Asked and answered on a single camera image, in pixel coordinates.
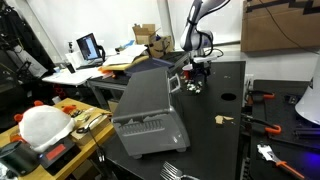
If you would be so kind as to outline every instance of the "wooden workbench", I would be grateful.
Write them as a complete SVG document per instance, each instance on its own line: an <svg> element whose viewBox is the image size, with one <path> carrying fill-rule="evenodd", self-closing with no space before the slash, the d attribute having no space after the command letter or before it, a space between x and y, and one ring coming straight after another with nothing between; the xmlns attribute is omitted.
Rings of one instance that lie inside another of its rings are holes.
<svg viewBox="0 0 320 180"><path fill-rule="evenodd" d="M62 108L62 106L67 106L67 105L76 105L77 109L89 109L92 106L88 104L81 103L79 101L75 101L72 99L65 99L61 101L60 103L54 105L56 108ZM94 110L94 113L92 114L91 118L96 117L99 113L110 113L108 111L105 111L103 109L96 108ZM0 147L6 145L9 143L9 138L10 134L12 132L15 132L18 129L18 126L14 126L11 129L3 132L0 134ZM99 144L102 144L104 141L106 141L113 133L114 129L111 123L109 123L101 132L99 132L96 136L95 139ZM93 140L91 140L89 143L87 143L84 146L79 146L81 152L73 158L63 169L61 169L55 176L50 175L41 165L39 165L33 172L30 174L19 177L19 179L26 180L40 180L40 179L45 179L45 180L50 180L50 179L66 179L68 175L70 175L82 162L84 162L93 152L95 152L96 146Z"/></svg>

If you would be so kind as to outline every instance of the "fork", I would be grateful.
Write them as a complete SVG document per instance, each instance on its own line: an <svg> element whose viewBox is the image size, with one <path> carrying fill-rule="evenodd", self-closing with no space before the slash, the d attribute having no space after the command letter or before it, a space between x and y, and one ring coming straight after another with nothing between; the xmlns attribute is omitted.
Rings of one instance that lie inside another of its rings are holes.
<svg viewBox="0 0 320 180"><path fill-rule="evenodd" d="M189 175L183 175L182 171L177 169L176 167L174 167L173 165L171 165L170 163L168 162L165 162L163 164L163 168L169 172L169 174L171 175L171 177L176 177L178 179L170 179L170 180L179 180L181 178L189 178L189 179L192 179L192 180L200 180L198 178L195 178L193 176L189 176Z"/></svg>

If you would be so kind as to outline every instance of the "monitor screen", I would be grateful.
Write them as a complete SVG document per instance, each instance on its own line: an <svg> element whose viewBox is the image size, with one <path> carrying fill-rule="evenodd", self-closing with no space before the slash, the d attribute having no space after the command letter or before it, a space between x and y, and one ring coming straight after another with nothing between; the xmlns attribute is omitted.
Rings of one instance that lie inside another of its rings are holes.
<svg viewBox="0 0 320 180"><path fill-rule="evenodd" d="M96 39L93 33L90 33L77 40L78 46L84 60L95 60L101 58Z"/></svg>

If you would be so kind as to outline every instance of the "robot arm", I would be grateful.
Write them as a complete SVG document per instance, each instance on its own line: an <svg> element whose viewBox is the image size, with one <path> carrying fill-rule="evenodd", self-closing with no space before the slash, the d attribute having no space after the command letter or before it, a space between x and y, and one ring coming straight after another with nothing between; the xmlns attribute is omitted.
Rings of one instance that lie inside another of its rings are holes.
<svg viewBox="0 0 320 180"><path fill-rule="evenodd" d="M229 2L230 0L194 0L180 40L181 48L185 51L192 51L212 47L212 32L198 31L197 24L201 18L221 9Z"/></svg>

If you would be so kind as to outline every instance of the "keyboard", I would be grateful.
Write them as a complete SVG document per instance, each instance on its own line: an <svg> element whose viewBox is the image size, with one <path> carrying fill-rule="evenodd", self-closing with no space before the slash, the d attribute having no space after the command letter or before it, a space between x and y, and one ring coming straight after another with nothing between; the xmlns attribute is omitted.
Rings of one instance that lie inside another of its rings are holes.
<svg viewBox="0 0 320 180"><path fill-rule="evenodd" d="M99 67L99 66L101 66L101 65L102 65L102 63L82 65L82 66L78 67L77 70Z"/></svg>

